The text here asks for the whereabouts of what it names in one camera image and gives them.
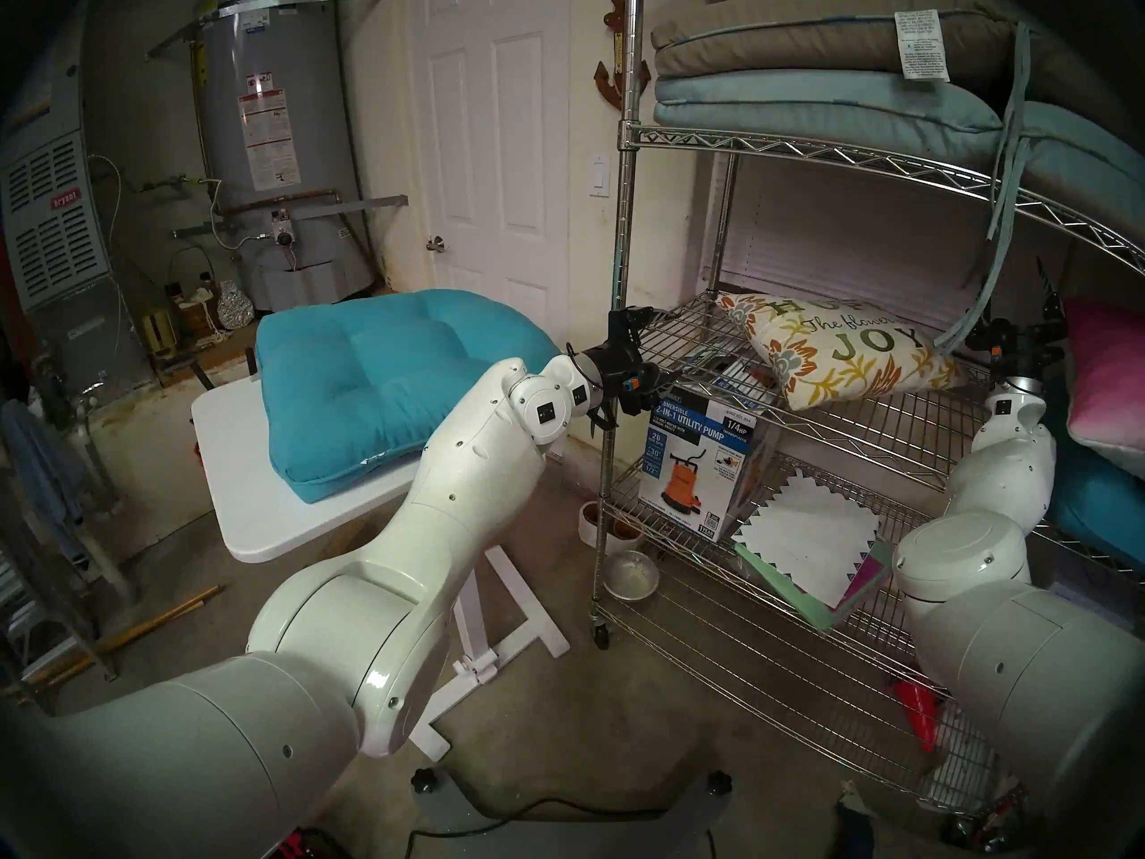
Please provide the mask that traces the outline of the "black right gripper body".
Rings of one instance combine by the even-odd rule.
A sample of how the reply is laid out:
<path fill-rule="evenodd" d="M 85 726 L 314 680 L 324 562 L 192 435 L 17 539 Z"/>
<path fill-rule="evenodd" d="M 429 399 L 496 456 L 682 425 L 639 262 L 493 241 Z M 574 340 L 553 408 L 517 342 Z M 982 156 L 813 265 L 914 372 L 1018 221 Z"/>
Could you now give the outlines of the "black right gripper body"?
<path fill-rule="evenodd" d="M 992 320 L 988 333 L 989 372 L 995 384 L 1014 384 L 1017 379 L 1040 383 L 1047 369 L 1065 358 L 1065 350 L 1060 347 L 1068 334 L 1065 320 L 1049 320 L 1029 325 Z"/>

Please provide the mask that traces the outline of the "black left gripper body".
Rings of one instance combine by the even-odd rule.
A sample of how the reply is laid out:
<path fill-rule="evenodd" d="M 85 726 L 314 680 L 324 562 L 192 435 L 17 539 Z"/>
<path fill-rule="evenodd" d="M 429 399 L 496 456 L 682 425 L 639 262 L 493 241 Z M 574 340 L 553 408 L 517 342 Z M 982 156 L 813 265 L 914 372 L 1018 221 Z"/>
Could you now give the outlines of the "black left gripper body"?
<path fill-rule="evenodd" d="M 658 371 L 658 367 L 643 360 L 640 346 L 641 332 L 626 331 L 625 310 L 611 310 L 605 342 L 589 349 L 589 360 L 599 375 L 593 383 L 601 391 L 601 402 L 589 410 L 594 427 L 618 426 L 613 403 L 633 417 L 652 413 L 658 405 L 658 395 L 648 395 L 648 371 Z"/>

